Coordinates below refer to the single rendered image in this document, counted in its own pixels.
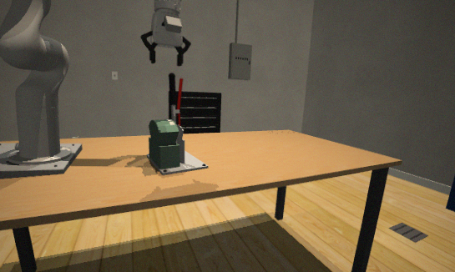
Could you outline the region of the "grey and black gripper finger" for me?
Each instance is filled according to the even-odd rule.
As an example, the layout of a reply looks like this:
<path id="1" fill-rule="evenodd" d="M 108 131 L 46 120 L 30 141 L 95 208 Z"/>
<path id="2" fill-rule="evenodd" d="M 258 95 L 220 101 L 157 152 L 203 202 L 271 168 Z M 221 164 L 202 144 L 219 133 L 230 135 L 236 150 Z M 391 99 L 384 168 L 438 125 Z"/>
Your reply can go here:
<path id="1" fill-rule="evenodd" d="M 183 54 L 188 50 L 188 48 L 190 47 L 190 42 L 183 37 L 183 43 L 185 44 L 185 47 L 182 48 L 182 47 L 175 47 L 177 52 L 179 53 L 177 55 L 177 66 L 182 66 L 182 63 L 183 63 Z"/>
<path id="2" fill-rule="evenodd" d="M 157 43 L 153 42 L 152 44 L 150 44 L 148 41 L 147 41 L 147 37 L 150 37 L 152 36 L 153 34 L 153 30 L 148 32 L 148 33 L 145 33 L 143 35 L 141 35 L 141 39 L 144 43 L 144 45 L 147 47 L 147 49 L 149 50 L 149 60 L 151 61 L 151 63 L 155 63 L 155 50 L 154 48 L 158 45 Z"/>

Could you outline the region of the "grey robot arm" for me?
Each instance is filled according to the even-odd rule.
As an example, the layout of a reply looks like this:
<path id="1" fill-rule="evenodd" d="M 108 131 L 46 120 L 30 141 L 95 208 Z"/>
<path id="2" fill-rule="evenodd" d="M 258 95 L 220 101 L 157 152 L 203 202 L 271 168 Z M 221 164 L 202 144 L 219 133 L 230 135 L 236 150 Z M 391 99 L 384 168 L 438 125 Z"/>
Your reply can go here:
<path id="1" fill-rule="evenodd" d="M 12 0 L 0 27 L 0 56 L 31 70 L 16 89 L 18 141 L 7 158 L 14 164 L 48 164 L 68 158 L 60 147 L 58 90 L 68 71 L 66 48 L 40 35 L 51 0 Z"/>

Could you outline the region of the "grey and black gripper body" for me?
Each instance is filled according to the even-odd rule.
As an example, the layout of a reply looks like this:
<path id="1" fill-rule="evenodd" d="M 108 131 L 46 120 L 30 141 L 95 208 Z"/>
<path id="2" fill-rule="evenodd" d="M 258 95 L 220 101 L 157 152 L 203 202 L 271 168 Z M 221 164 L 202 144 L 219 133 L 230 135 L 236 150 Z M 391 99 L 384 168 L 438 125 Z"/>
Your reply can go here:
<path id="1" fill-rule="evenodd" d="M 153 13 L 152 23 L 151 23 L 151 31 L 153 30 L 153 34 L 152 34 L 152 36 L 150 36 L 150 42 L 152 44 L 152 37 L 153 37 L 154 42 L 157 43 L 158 44 L 157 46 L 159 46 L 159 47 L 165 47 L 165 48 L 181 47 L 182 43 L 183 43 L 182 28 L 181 28 L 180 33 L 173 33 L 173 32 L 166 31 L 165 26 L 162 26 L 162 22 L 164 21 L 165 14 L 170 15 L 172 17 L 179 18 L 179 20 L 181 22 L 179 14 L 175 13 L 175 12 L 159 10 L 156 13 Z M 165 45 L 167 45 L 167 46 L 165 46 Z M 173 46 L 173 47 L 171 47 L 171 46 Z"/>

